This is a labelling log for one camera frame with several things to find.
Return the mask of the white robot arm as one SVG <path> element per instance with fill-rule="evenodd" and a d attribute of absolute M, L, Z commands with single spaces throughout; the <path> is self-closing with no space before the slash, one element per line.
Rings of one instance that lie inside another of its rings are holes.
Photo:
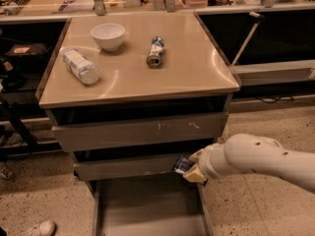
<path fill-rule="evenodd" d="M 315 192 L 315 153 L 289 150 L 271 138 L 237 134 L 223 144 L 201 148 L 189 160 L 194 164 L 183 174 L 189 182 L 203 184 L 209 178 L 260 174 Z"/>

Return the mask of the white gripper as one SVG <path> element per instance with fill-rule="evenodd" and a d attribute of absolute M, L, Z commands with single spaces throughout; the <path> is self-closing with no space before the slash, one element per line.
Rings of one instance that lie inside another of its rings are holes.
<path fill-rule="evenodd" d="M 219 178 L 218 172 L 213 167 L 211 161 L 212 153 L 219 148 L 218 144 L 213 144 L 199 149 L 189 156 L 189 159 L 197 164 L 194 164 L 187 172 L 183 174 L 183 177 L 192 183 L 203 184 L 207 181 L 207 178 L 217 179 Z"/>

